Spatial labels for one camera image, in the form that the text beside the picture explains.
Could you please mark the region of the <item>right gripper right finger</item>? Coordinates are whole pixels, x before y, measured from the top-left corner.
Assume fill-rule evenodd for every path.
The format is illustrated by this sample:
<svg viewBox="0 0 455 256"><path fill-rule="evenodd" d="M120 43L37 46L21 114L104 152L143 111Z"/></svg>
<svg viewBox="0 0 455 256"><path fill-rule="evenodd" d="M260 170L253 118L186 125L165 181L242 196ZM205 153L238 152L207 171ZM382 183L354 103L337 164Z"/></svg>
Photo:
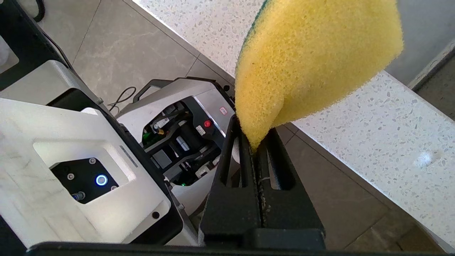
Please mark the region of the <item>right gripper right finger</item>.
<svg viewBox="0 0 455 256"><path fill-rule="evenodd" d="M260 228L255 246L325 249L325 228L275 128L255 155Z"/></svg>

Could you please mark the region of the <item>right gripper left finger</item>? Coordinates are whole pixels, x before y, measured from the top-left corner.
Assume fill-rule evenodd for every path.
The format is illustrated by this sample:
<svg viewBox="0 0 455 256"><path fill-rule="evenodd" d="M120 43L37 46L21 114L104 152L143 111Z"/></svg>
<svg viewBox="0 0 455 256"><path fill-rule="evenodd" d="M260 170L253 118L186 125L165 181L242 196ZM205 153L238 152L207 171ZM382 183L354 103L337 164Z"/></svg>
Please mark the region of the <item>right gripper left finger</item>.
<svg viewBox="0 0 455 256"><path fill-rule="evenodd" d="M240 185L228 185L234 142L239 142ZM242 247L245 235L261 227L255 169L248 139L238 118L230 119L220 162L199 225L201 246Z"/></svg>

